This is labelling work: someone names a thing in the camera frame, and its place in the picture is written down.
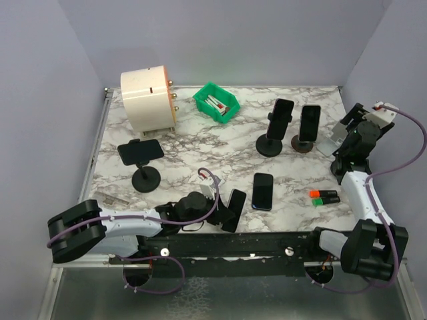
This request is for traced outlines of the black tripod phone stand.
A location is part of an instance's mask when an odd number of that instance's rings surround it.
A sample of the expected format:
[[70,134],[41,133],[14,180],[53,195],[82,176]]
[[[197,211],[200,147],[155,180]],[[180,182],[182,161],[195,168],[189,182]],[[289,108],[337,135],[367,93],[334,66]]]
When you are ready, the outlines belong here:
[[350,160],[345,157],[336,157],[330,165],[330,171],[336,179],[339,179],[348,171],[352,171],[352,164]]

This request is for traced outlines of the purple phone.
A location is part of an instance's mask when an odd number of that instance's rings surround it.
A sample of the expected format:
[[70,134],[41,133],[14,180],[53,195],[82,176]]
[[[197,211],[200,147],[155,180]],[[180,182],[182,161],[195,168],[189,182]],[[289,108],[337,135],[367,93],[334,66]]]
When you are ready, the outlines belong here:
[[274,108],[268,114],[269,125],[266,131],[266,137],[271,140],[281,141],[286,133],[288,124],[292,120],[292,111],[294,102],[287,99],[277,99]]

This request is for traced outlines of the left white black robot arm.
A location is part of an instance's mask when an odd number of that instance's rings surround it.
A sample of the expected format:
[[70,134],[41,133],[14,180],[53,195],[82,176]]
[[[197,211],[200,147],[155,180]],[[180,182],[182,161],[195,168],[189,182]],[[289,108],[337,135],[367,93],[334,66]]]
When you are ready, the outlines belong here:
[[193,191],[178,202],[168,202],[145,211],[103,209],[94,199],[85,200],[50,218],[47,222],[54,263],[68,263],[86,253],[113,254],[133,263],[147,256],[147,246],[139,237],[166,237],[186,225],[225,225],[236,214],[219,196],[207,198]]

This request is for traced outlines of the black round base phone stand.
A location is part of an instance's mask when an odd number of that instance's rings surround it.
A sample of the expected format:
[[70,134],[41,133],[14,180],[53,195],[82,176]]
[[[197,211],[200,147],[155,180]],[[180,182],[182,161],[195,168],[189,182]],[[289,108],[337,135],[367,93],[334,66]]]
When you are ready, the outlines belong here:
[[256,150],[259,154],[264,157],[276,157],[282,151],[282,142],[280,140],[274,140],[267,138],[267,134],[270,131],[270,125],[272,122],[273,113],[268,114],[269,125],[264,135],[260,135],[256,141]]

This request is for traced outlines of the black phone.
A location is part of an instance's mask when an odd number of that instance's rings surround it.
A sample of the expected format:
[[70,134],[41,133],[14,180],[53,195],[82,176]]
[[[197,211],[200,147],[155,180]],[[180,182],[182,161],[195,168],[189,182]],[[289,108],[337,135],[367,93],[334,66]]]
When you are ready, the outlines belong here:
[[252,190],[252,208],[270,211],[273,202],[274,177],[267,173],[255,173]]

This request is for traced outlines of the dark phone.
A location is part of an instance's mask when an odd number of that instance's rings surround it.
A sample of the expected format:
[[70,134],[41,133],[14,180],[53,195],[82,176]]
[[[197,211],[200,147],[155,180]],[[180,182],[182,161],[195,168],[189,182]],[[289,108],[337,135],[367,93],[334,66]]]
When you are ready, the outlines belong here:
[[314,142],[318,137],[321,107],[319,105],[304,105],[300,117],[299,141]]

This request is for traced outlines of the silver phone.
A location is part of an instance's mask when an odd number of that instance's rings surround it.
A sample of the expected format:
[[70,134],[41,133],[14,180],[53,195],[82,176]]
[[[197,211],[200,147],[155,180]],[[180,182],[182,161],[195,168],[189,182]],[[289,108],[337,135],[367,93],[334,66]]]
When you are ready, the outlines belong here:
[[242,211],[246,202],[246,193],[238,189],[233,189],[228,201],[228,209],[234,214],[222,225],[222,230],[235,233],[240,221]]

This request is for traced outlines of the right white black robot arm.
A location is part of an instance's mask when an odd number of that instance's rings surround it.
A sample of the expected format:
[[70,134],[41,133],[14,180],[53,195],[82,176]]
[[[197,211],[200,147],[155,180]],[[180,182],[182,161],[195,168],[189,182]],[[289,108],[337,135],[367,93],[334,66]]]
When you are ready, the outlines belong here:
[[382,281],[393,278],[408,232],[383,208],[368,157],[377,141],[393,128],[397,110],[390,103],[379,102],[367,111],[357,103],[318,144],[319,152],[334,157],[330,171],[348,197],[356,225],[349,234],[316,227],[306,245],[311,259],[321,261],[331,254],[346,273]]

